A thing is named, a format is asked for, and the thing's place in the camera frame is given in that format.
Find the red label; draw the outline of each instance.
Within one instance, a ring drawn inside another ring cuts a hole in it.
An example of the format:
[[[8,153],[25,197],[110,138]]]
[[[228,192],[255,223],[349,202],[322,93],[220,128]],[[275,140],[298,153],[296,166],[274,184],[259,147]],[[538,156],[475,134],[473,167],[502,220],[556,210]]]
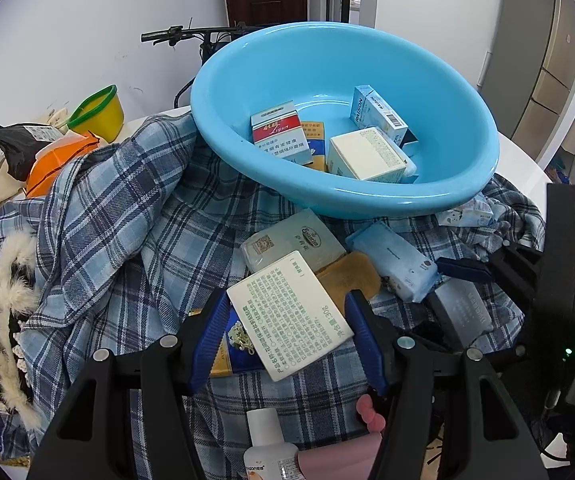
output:
[[[298,128],[300,125],[301,121],[298,119],[298,114],[290,115],[289,117],[285,117],[252,130],[252,139],[254,139],[254,142],[259,142],[260,140],[267,139],[273,135],[292,130],[293,128]]]

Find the pink object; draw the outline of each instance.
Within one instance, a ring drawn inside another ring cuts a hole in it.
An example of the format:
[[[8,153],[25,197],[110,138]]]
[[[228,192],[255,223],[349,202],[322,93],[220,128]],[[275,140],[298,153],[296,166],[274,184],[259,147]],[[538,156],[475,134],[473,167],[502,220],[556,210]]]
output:
[[[363,415],[363,413],[372,409],[372,397],[370,397],[368,394],[363,394],[360,396],[359,400],[357,400],[357,413],[359,413],[359,415]]]
[[[376,412],[373,408],[365,410],[365,412],[361,413],[361,418],[363,419],[363,422],[365,422],[367,425],[369,425],[374,420],[375,416]]]
[[[381,433],[385,429],[385,417],[376,413],[372,421],[367,424],[367,430],[370,433]]]
[[[380,445],[381,434],[370,433],[347,442],[300,451],[296,458],[307,480],[367,480]]]

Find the green rim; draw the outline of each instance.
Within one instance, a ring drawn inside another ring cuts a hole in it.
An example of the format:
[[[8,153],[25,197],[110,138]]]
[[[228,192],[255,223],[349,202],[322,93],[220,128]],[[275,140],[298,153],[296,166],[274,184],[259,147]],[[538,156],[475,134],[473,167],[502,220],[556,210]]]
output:
[[[79,117],[81,112],[84,110],[84,108],[88,104],[90,104],[92,101],[94,101],[95,99],[98,99],[99,97],[101,97],[104,94],[107,94],[107,96],[103,101],[101,101],[99,104],[97,104],[92,110],[85,112],[85,114],[83,114]],[[74,113],[68,119],[68,128],[70,128],[72,130],[75,127],[77,127],[79,124],[87,121],[89,118],[94,117],[101,110],[103,110],[103,108],[105,108],[110,101],[112,101],[112,98],[116,94],[117,94],[117,86],[116,85],[110,85],[107,88],[104,88],[103,90],[99,90],[96,94],[89,96],[85,101],[83,101],[81,103],[81,105],[74,111]]]

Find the bicycle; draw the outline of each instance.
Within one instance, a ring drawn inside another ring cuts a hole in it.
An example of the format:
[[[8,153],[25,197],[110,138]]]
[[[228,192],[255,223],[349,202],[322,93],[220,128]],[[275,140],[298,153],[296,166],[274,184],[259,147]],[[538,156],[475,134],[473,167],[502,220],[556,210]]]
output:
[[[146,32],[141,34],[141,42],[147,43],[152,41],[153,45],[167,41],[170,46],[174,46],[180,41],[202,40],[199,46],[199,55],[201,57],[201,66],[205,65],[206,61],[219,49],[226,46],[230,41],[245,36],[255,30],[261,30],[264,27],[248,27],[243,22],[236,24],[236,27],[208,27],[208,28],[183,28],[183,25],[175,25],[168,30],[157,30],[155,32]],[[212,34],[216,34],[215,41],[212,41]],[[194,83],[194,79],[187,83],[174,98],[174,108],[179,107],[179,98],[183,95],[188,88]]]

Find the tabletop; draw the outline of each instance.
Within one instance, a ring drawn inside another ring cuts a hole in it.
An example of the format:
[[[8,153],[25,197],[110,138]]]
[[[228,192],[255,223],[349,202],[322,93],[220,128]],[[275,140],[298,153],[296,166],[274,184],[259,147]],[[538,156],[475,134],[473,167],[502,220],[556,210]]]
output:
[[[161,115],[179,117],[189,110],[189,106],[184,106],[161,112]],[[143,117],[125,123],[114,142],[121,142],[133,135],[145,120],[146,118]],[[501,143],[501,156],[496,172],[507,178],[521,193],[532,200],[541,214],[545,216],[546,188],[551,180],[528,154],[500,133],[499,142]]]

